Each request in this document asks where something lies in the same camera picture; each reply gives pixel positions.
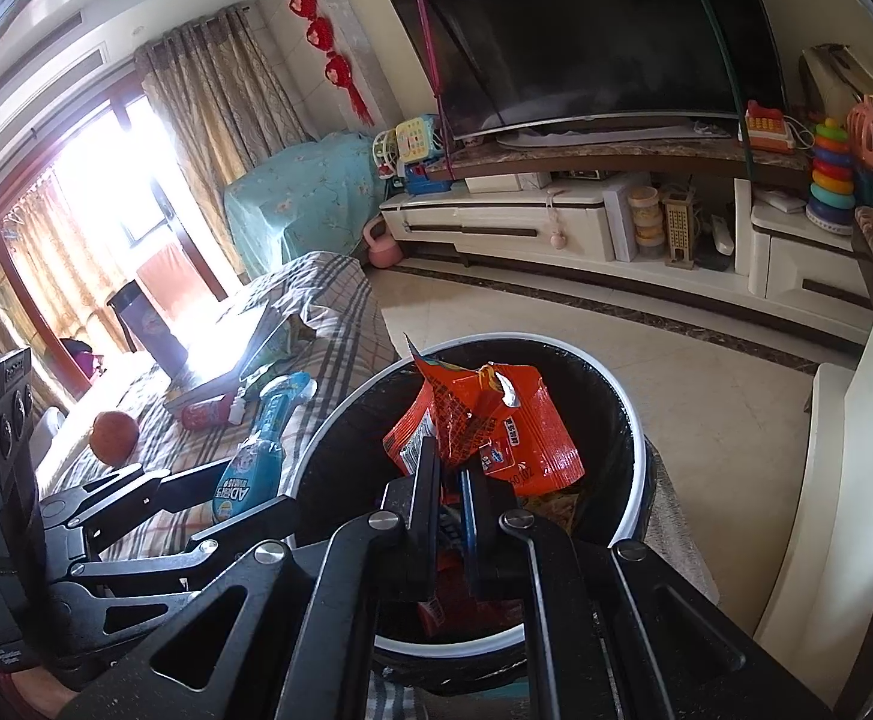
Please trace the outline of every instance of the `metal screw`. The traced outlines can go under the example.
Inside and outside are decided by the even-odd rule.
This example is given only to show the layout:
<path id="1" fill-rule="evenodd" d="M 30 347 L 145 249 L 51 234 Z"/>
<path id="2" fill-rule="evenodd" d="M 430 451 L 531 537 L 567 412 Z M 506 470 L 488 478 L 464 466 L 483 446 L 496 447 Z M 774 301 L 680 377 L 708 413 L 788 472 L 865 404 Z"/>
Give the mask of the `metal screw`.
<path id="1" fill-rule="evenodd" d="M 253 557 L 256 558 L 256 562 L 271 565 L 286 557 L 286 547 L 279 541 L 264 541 L 260 546 L 257 546 L 253 552 Z"/>
<path id="2" fill-rule="evenodd" d="M 508 528 L 524 531 L 526 528 L 532 527 L 534 517 L 532 512 L 528 512 L 526 509 L 510 509 L 502 514 L 500 520 Z"/>
<path id="3" fill-rule="evenodd" d="M 639 562 L 646 557 L 646 545 L 635 538 L 624 538 L 616 543 L 617 555 L 629 562 Z"/>
<path id="4" fill-rule="evenodd" d="M 368 522 L 375 531 L 391 531 L 393 528 L 398 528 L 403 521 L 399 514 L 393 512 L 373 512 Z"/>

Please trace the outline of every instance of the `cabinet drawer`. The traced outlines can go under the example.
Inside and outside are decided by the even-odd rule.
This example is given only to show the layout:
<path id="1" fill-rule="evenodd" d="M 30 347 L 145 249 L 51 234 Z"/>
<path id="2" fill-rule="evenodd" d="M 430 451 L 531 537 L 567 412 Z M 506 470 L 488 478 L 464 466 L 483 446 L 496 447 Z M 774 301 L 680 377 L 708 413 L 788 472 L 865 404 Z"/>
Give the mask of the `cabinet drawer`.
<path id="1" fill-rule="evenodd" d="M 393 236 L 401 241 L 453 244 L 458 251 L 555 265 L 607 262 L 613 241 L 604 208 L 559 208 L 566 246 L 550 242 L 553 223 L 542 206 L 454 206 L 384 211 Z"/>
<path id="2" fill-rule="evenodd" d="M 860 266 L 851 256 L 782 238 L 769 245 L 766 299 L 860 329 L 873 323 Z"/>

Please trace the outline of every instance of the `tv stand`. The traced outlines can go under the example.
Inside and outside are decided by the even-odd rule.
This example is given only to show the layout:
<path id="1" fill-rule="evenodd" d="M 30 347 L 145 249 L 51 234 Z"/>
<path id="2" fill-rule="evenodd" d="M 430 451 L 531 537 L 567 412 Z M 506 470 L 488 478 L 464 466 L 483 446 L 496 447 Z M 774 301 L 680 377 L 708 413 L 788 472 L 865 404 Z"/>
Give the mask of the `tv stand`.
<path id="1" fill-rule="evenodd" d="M 806 189 L 809 172 L 802 154 L 756 151 L 757 180 Z M 380 206 L 401 242 L 452 245 L 460 258 L 492 260 L 570 279 L 605 282 L 635 292 L 652 290 L 675 302 L 695 301 L 724 314 L 746 312 L 750 320 L 802 333 L 816 343 L 846 350 L 866 343 L 873 314 L 850 242 L 812 226 L 802 215 L 788 217 L 752 199 L 742 149 L 727 139 L 601 143 L 515 151 L 496 143 L 466 148 L 452 158 L 457 178 L 551 170 L 709 173 L 734 180 L 736 213 L 734 269 L 726 272 L 668 268 L 663 259 L 616 259 L 601 183 L 574 181 L 543 190 L 470 194 L 459 182 L 452 191 L 392 197 Z M 449 178 L 445 166 L 430 174 Z M 614 176 L 608 181 L 622 180 Z M 646 183 L 645 175 L 641 183 Z M 564 247 L 551 245 L 553 199 Z"/>

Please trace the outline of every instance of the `trash can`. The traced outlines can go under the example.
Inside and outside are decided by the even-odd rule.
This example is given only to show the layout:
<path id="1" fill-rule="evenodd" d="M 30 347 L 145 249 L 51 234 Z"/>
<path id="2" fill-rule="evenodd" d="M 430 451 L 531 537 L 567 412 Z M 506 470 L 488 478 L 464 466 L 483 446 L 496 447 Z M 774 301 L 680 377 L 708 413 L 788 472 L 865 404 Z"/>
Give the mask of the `trash can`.
<path id="1" fill-rule="evenodd" d="M 564 341 L 529 333 L 458 338 L 423 352 L 467 368 L 486 362 L 534 365 L 579 450 L 585 474 L 572 534 L 605 545 L 641 538 L 652 498 L 649 456 L 636 410 L 616 378 L 591 355 Z M 380 504 L 401 474 L 382 439 L 419 394 L 413 360 L 390 365 L 329 416 L 305 450 L 287 494 L 302 520 L 291 546 L 324 541 L 343 523 Z M 415 607 L 380 610 L 374 664 L 388 680 L 443 695 L 505 685 L 524 674 L 523 626 L 487 637 L 427 643 Z"/>

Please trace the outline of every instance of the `cable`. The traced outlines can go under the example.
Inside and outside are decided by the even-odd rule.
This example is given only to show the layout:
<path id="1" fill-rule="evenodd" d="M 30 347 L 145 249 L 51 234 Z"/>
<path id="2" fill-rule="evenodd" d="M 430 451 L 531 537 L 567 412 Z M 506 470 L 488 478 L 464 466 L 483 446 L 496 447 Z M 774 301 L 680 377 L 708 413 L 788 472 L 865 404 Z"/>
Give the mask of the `cable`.
<path id="1" fill-rule="evenodd" d="M 799 143 L 797 148 L 802 149 L 803 151 L 808 151 L 814 146 L 815 138 L 812 133 L 812 129 L 809 129 L 806 124 L 803 122 L 799 122 L 797 119 L 793 119 L 793 117 L 784 115 L 783 117 L 785 122 L 787 123 L 787 127 L 790 128 L 790 133 L 793 134 L 793 140 Z"/>
<path id="2" fill-rule="evenodd" d="M 719 25 L 719 20 L 716 18 L 716 10 L 713 9 L 713 4 L 710 0 L 699 0 L 706 12 L 706 18 L 710 22 L 710 28 L 713 30 L 713 37 L 716 38 L 716 45 L 719 47 L 719 54 L 723 60 L 723 69 L 726 70 L 726 77 L 730 82 L 730 91 L 733 94 L 733 103 L 737 109 L 737 121 L 740 123 L 740 138 L 742 139 L 742 151 L 746 164 L 746 178 L 753 183 L 756 180 L 756 167 L 753 159 L 753 148 L 749 142 L 749 130 L 746 127 L 746 106 L 743 104 L 742 92 L 740 91 L 740 79 L 737 78 L 736 68 L 733 65 L 732 57 L 730 56 L 729 45 L 726 43 L 726 36 L 723 34 L 722 27 Z"/>

